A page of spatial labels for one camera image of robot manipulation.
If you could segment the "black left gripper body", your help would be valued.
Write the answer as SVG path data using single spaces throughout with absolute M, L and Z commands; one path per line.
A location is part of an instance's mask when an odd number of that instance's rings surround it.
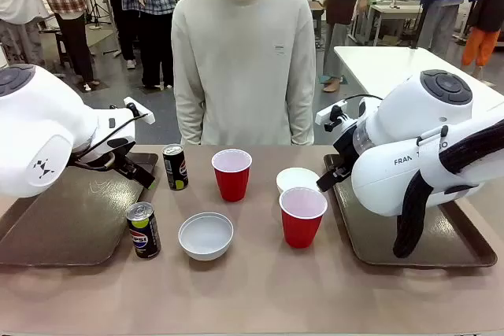
M 111 137 L 86 154 L 73 154 L 72 166 L 97 172 L 117 170 L 126 164 L 127 154 L 134 145 L 133 139 Z

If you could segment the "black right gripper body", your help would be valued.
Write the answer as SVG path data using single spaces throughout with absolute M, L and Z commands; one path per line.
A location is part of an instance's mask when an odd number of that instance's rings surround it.
M 341 158 L 336 165 L 337 172 L 351 173 L 354 163 L 364 151 L 365 122 L 342 115 L 337 117 L 336 126 L 341 132 L 333 144 Z

